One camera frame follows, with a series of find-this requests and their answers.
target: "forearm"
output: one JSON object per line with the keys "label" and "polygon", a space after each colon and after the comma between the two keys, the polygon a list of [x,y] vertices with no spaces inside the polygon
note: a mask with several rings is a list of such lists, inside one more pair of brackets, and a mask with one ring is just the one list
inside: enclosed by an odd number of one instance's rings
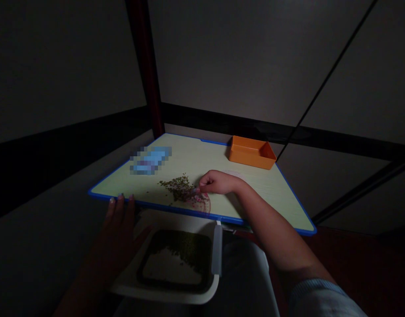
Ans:
{"label": "forearm", "polygon": [[92,316],[103,296],[104,287],[78,277],[63,296],[53,317]]}
{"label": "forearm", "polygon": [[267,255],[284,276],[285,289],[290,290],[299,281],[308,278],[321,278],[335,283],[291,224],[250,185],[240,182],[235,194]]}

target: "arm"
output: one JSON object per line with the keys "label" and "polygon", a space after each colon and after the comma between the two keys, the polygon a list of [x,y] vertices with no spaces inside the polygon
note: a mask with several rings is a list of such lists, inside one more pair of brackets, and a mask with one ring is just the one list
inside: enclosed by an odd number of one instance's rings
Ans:
{"label": "arm", "polygon": [[236,194],[251,228],[279,270],[287,296],[297,283],[307,279],[321,278],[336,284],[291,224],[245,181],[211,170],[201,178],[199,189],[201,192]]}
{"label": "arm", "polygon": [[126,212],[124,202],[123,194],[117,202],[113,197],[110,199],[103,229],[53,316],[94,315],[106,288],[132,261],[147,238],[151,227],[133,240],[135,200],[130,196]]}

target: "fingers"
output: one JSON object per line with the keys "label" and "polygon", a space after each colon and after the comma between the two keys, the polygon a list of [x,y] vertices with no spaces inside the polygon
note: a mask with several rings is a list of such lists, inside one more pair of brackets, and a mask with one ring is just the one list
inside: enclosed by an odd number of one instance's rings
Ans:
{"label": "fingers", "polygon": [[142,244],[144,243],[145,239],[148,237],[152,229],[153,226],[149,225],[140,233],[139,236],[136,237],[135,241],[133,242],[133,256],[135,256],[135,254],[141,248]]}
{"label": "fingers", "polygon": [[135,198],[133,195],[129,196],[129,202],[128,202],[128,207],[126,208],[125,212],[125,219],[123,220],[123,224],[127,228],[131,228],[131,230],[134,227],[134,220],[135,220]]}
{"label": "fingers", "polygon": [[201,179],[199,180],[200,187],[213,182],[213,179],[211,178],[211,174],[212,174],[212,171],[210,170],[201,177]]}
{"label": "fingers", "polygon": [[113,215],[113,226],[119,226],[122,223],[123,220],[123,205],[125,202],[125,198],[122,194],[119,194],[118,196],[118,201],[116,203],[116,207],[114,209],[114,215]]}
{"label": "fingers", "polygon": [[106,228],[111,223],[111,220],[113,219],[115,206],[116,206],[116,200],[114,199],[114,197],[112,197],[112,198],[110,198],[110,201],[109,201],[109,208],[107,210],[106,219],[104,220],[104,223],[103,223],[103,228]]}
{"label": "fingers", "polygon": [[205,185],[205,186],[200,186],[199,190],[201,193],[208,193],[208,192],[215,192],[215,184],[209,184],[209,185]]}

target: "blue table edge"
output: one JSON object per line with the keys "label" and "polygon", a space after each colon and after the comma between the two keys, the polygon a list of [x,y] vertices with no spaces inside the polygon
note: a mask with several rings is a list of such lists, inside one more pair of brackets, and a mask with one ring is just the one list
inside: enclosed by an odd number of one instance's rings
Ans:
{"label": "blue table edge", "polygon": [[[177,135],[177,136],[182,136],[180,134],[174,134],[174,133],[164,133],[164,134],[172,134],[172,135]],[[153,144],[156,140],[158,140],[160,137],[162,137],[164,134],[162,134],[161,136],[159,136],[157,139],[155,139],[154,141],[152,141],[148,146],[150,146],[151,144]],[[191,137],[191,136],[184,136],[184,137],[189,137],[192,139],[198,139],[202,142],[207,142],[207,143],[213,143],[213,144],[218,144],[218,145],[223,145],[223,146],[228,146],[227,143],[222,143],[222,142],[215,142],[215,141],[210,141],[210,140],[205,140],[205,139],[199,139],[196,137]],[[102,195],[102,194],[96,194],[93,193],[92,190],[97,187],[100,183],[102,183],[106,178],[108,178],[111,174],[113,174],[114,172],[116,172],[118,169],[120,169],[122,166],[124,166],[128,161],[126,161],[125,163],[123,163],[122,165],[120,165],[118,168],[116,168],[113,172],[111,172],[110,174],[108,174],[106,177],[104,177],[102,180],[100,180],[96,185],[94,185],[93,187],[91,187],[88,190],[88,195],[97,198],[97,199],[101,199],[101,200],[110,200],[110,198],[112,196],[109,195]],[[313,236],[317,233],[317,228],[316,226],[313,224],[313,221],[311,220],[310,216],[307,214],[304,206],[301,204],[301,202],[299,201],[298,197],[296,196],[294,190],[292,189],[291,185],[288,183],[286,177],[283,175],[282,171],[280,170],[280,167],[276,164],[277,169],[279,170],[280,174],[282,174],[282,177],[284,178],[286,184],[289,186],[289,188],[291,189],[292,193],[294,194],[296,200],[298,201],[299,205],[301,206],[302,210],[304,211],[305,215],[307,216],[307,218],[309,219],[311,225],[313,226],[313,230],[304,230],[304,229],[297,229],[295,228],[296,232],[298,232],[301,236]],[[246,220],[243,220],[241,218],[234,218],[234,217],[228,217],[228,216],[221,216],[221,215],[216,215],[216,214],[204,214],[200,211],[195,211],[195,210],[191,210],[191,209],[185,209],[185,208],[179,208],[179,207],[171,207],[171,206],[165,206],[165,205],[161,205],[161,204],[156,204],[156,203],[147,203],[144,201],[139,201],[136,200],[135,201],[137,205],[141,206],[141,207],[145,207],[145,208],[151,208],[151,209],[157,209],[157,210],[162,210],[162,211],[168,211],[168,212],[173,212],[176,214],[184,214],[184,215],[188,215],[188,216],[194,216],[194,217],[201,217],[201,218],[208,218],[211,220],[219,220],[219,221],[224,221],[227,223],[231,223],[231,224],[235,224],[235,225],[249,225],[248,222]]]}

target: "table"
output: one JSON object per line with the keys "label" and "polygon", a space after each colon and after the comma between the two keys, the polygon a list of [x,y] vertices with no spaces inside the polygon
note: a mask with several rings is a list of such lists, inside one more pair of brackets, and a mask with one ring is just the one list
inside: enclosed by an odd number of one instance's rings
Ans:
{"label": "table", "polygon": [[[143,207],[204,217],[204,214],[189,209],[183,202],[173,202],[172,195],[158,182],[170,181],[185,173],[191,183],[198,184],[200,177],[208,170],[220,170],[239,174],[299,234],[311,236],[317,232],[277,164],[271,170],[264,170],[231,162],[228,160],[230,147],[227,144],[169,133],[163,134],[149,147],[171,147],[171,156],[154,175],[131,175],[130,166],[134,163],[127,161],[92,187],[88,194],[109,200],[119,193],[124,193],[125,197],[133,193],[136,203]],[[211,213],[208,218],[237,225],[246,224],[242,207],[233,194],[209,194],[209,197]]]}

